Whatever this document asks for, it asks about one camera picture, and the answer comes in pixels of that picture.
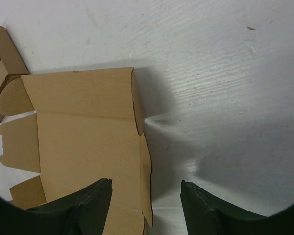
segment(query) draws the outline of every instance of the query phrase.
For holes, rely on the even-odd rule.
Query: cardboard tab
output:
[[[13,186],[10,188],[10,192],[13,198],[13,204],[22,209],[28,209],[46,203],[40,176]]]
[[[4,166],[40,173],[36,114],[2,124],[0,134]]]
[[[20,58],[19,52],[14,46],[5,28],[0,26],[0,61],[8,74],[28,74],[28,70]]]
[[[20,77],[6,85],[0,96],[0,112],[3,115],[12,116],[33,110],[33,105]]]
[[[151,207],[151,158],[146,138],[140,136],[141,150],[141,206],[142,212],[150,226],[153,224],[152,207]]]

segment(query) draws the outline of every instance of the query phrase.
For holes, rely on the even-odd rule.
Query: white surface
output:
[[[294,202],[294,0],[0,0],[0,25],[32,73],[136,67],[150,234],[187,234],[182,179],[264,215]],[[0,165],[0,195],[26,177]]]

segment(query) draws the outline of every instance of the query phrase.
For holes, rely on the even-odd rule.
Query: brown cardboard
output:
[[[0,111],[36,114],[2,124],[1,162],[39,172],[14,186],[28,208],[113,180],[104,235],[142,235],[152,225],[151,160],[133,68],[22,75],[0,96]]]
[[[16,74],[28,74],[28,70],[7,31],[0,26],[0,93]]]

